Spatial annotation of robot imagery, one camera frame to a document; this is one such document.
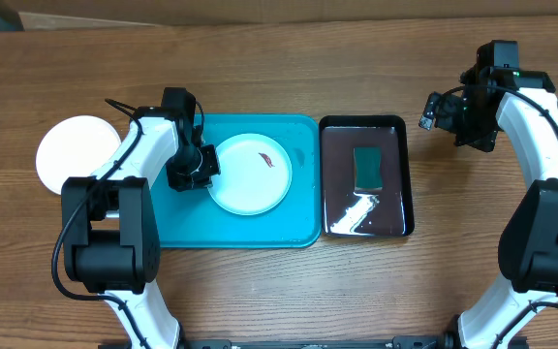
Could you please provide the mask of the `light blue plate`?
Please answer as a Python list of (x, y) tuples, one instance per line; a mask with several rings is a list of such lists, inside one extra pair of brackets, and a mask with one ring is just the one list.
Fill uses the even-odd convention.
[(210, 197), (222, 209), (252, 216), (278, 206), (292, 184), (287, 151), (261, 134), (240, 134), (217, 147), (220, 173), (212, 178)]

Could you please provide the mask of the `green sponge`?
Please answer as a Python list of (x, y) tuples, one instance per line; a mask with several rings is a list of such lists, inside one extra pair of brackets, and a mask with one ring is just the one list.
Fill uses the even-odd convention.
[(378, 147), (355, 147), (353, 152), (355, 189), (361, 192), (381, 190), (382, 152)]

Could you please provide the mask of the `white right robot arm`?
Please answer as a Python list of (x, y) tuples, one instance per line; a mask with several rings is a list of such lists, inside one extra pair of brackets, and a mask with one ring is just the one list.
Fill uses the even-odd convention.
[(450, 324), (442, 348), (524, 348), (517, 334), (546, 308), (558, 309), (558, 99), (545, 72), (474, 67), (459, 86), (432, 93), (419, 121), (455, 134), (458, 146), (490, 149), (507, 134), (526, 194), (498, 243), (500, 273)]

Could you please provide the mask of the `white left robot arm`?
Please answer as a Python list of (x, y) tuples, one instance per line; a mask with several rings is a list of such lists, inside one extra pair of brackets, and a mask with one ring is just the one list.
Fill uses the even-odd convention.
[(134, 117), (102, 166), (62, 186), (62, 231), (51, 257), (57, 289), (77, 301), (107, 303), (131, 348), (185, 347), (156, 281), (159, 208), (151, 190), (161, 175), (161, 188), (172, 192), (206, 189), (218, 170), (193, 115)]

